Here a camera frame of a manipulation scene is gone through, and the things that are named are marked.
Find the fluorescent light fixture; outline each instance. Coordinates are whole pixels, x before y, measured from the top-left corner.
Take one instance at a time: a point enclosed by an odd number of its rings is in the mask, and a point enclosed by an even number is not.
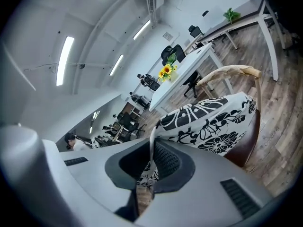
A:
[[[114,72],[115,72],[117,66],[119,65],[120,61],[122,60],[122,58],[123,58],[123,55],[120,55],[119,59],[117,60],[117,62],[114,65],[114,68],[112,69],[112,71],[109,74],[110,76],[112,76],[114,74]]]
[[[100,111],[94,112],[93,120],[95,120],[98,117],[99,113]]]
[[[150,23],[151,23],[151,21],[148,20],[146,22],[146,24],[143,25],[142,28],[138,31],[138,33],[135,34],[135,36],[133,37],[133,39],[135,40]]]
[[[58,66],[58,72],[57,72],[57,86],[60,86],[63,84],[63,77],[64,77],[64,71],[66,66],[66,61],[68,58],[68,54],[71,50],[71,45],[74,42],[74,38],[72,37],[66,37],[66,40],[64,42],[64,46],[61,52],[60,60],[59,60],[59,66]]]

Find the sunflower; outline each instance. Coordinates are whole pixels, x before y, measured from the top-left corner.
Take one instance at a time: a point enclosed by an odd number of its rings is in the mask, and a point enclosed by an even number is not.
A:
[[[159,77],[160,77],[160,78],[163,78],[163,71],[160,71],[160,72],[159,72]]]
[[[167,74],[170,74],[171,73],[171,66],[166,65],[165,67],[163,67],[162,71],[167,73]]]

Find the black chair back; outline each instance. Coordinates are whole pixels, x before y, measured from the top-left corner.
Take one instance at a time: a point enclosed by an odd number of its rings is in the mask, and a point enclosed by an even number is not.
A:
[[[169,46],[166,46],[165,49],[162,51],[161,53],[161,58],[164,60],[164,59],[167,59],[172,53],[172,47],[169,45]]]
[[[205,15],[206,15],[208,12],[209,12],[209,11],[206,10],[206,11],[202,14],[202,16],[205,17]]]
[[[192,29],[192,31],[190,32],[190,35],[193,36],[194,38],[196,38],[200,34],[203,35],[203,33],[201,32],[201,30],[200,30],[200,28],[198,26],[195,27],[194,29]]]
[[[160,84],[156,81],[153,81],[151,84],[150,84],[150,88],[154,91],[156,91],[158,88],[160,87]]]
[[[117,119],[120,120],[122,117],[123,117],[123,113],[121,112],[118,114]]]
[[[144,77],[144,82],[148,85],[148,86],[150,86],[151,84],[152,84],[152,82],[153,82],[153,79],[152,78],[150,78],[150,77]]]
[[[184,60],[184,58],[185,58],[185,53],[184,53],[182,47],[181,47],[179,44],[177,44],[177,45],[173,48],[173,51],[176,53],[177,60],[178,60],[179,62],[182,62],[182,61]]]
[[[131,116],[129,115],[129,113],[125,112],[123,114],[123,117],[119,119],[119,124],[125,126],[126,128],[131,125]]]

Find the white desk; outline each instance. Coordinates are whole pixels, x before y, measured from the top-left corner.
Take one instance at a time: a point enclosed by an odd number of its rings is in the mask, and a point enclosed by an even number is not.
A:
[[[235,12],[239,12],[241,14],[240,18],[235,20],[232,24],[229,21],[227,21],[227,19],[226,19],[225,21],[218,24],[217,26],[210,28],[203,36],[201,36],[201,35],[197,36],[194,41],[200,40],[203,44],[207,44],[207,41],[211,41],[211,40],[219,37],[222,34],[226,34],[227,37],[229,38],[229,40],[231,41],[232,45],[234,46],[234,48],[237,49],[238,47],[237,47],[236,43],[232,40],[232,37],[230,36],[228,31],[232,31],[236,28],[240,28],[245,25],[249,25],[254,22],[258,22],[258,24],[260,25],[260,28],[263,32],[263,35],[265,37],[267,46],[268,46],[268,50],[269,50],[269,54],[270,54],[270,58],[271,58],[271,64],[272,64],[272,68],[273,68],[273,79],[275,81],[277,81],[278,80],[278,63],[277,63],[274,43],[270,36],[270,32],[267,28],[267,25],[266,25],[266,23],[264,21],[264,17],[263,17],[263,12],[264,12],[265,6],[267,7],[268,11],[270,12],[270,15],[273,18],[273,21],[276,25],[276,30],[280,37],[282,48],[285,49],[285,43],[283,40],[281,28],[279,26],[279,23],[276,19],[276,16],[275,16],[273,10],[271,9],[271,7],[269,6],[269,4],[266,0],[250,0],[250,1],[242,4],[241,6],[239,6],[238,8],[236,8],[234,10]]]
[[[212,44],[207,44],[200,49],[190,53],[185,59],[180,63],[177,69],[178,77],[173,82],[165,81],[161,86],[154,92],[151,99],[151,105],[149,110],[152,111],[156,109],[159,113],[166,115],[168,112],[165,109],[167,105],[167,100],[174,94],[176,90],[183,85],[183,83],[190,77],[191,74],[197,70],[200,65],[208,58],[211,57],[218,68],[222,67],[222,63],[219,58],[215,55]],[[228,87],[231,94],[233,94],[233,89],[231,83],[228,79],[224,81],[225,85]]]

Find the ceiling beam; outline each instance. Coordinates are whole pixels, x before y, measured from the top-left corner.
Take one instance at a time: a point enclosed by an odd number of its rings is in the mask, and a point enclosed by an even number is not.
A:
[[[95,39],[96,39],[96,33],[98,31],[99,26],[102,24],[102,22],[104,22],[104,18],[110,14],[112,14],[112,10],[114,9],[114,7],[120,3],[121,0],[117,0],[102,16],[101,18],[98,20],[98,22],[96,23],[95,27],[93,28],[93,30],[91,31],[84,47],[83,50],[81,52],[81,55],[79,57],[79,61],[83,61],[86,59],[89,50],[91,48],[91,46],[93,45]],[[75,77],[73,79],[73,84],[72,84],[72,94],[77,94],[78,93],[78,89],[79,89],[79,84],[80,84],[80,80],[81,80],[81,75],[82,75],[82,70],[80,70],[79,68],[79,63],[77,63],[77,68],[76,68],[76,73],[75,73]]]

